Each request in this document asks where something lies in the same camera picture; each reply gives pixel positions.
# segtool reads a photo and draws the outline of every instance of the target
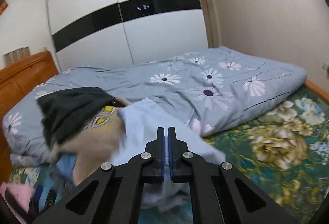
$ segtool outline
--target wardrobe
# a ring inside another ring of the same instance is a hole
[[[47,0],[62,70],[138,65],[208,47],[199,0]]]

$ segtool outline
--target black glass stripe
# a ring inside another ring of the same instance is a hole
[[[129,0],[120,3],[124,22],[179,10],[201,9],[200,0]]]
[[[92,12],[74,21],[53,35],[56,52],[79,39],[121,22],[118,3]]]

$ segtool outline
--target white wall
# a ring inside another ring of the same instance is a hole
[[[329,92],[329,8],[324,0],[213,0],[220,42],[232,49],[303,67]]]
[[[26,46],[31,54],[47,47],[58,67],[48,27],[46,0],[6,1],[9,6],[0,15],[0,69],[5,66],[5,53]]]

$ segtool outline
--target purple flower center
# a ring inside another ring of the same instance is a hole
[[[203,94],[206,95],[206,96],[210,96],[210,97],[213,96],[213,92],[212,92],[211,90],[208,90],[208,89],[205,89],[205,90],[203,91]]]

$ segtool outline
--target electrical socket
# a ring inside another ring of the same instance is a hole
[[[329,73],[329,62],[324,62],[324,63],[322,64],[322,68],[323,68],[324,70],[326,70],[326,71]]]

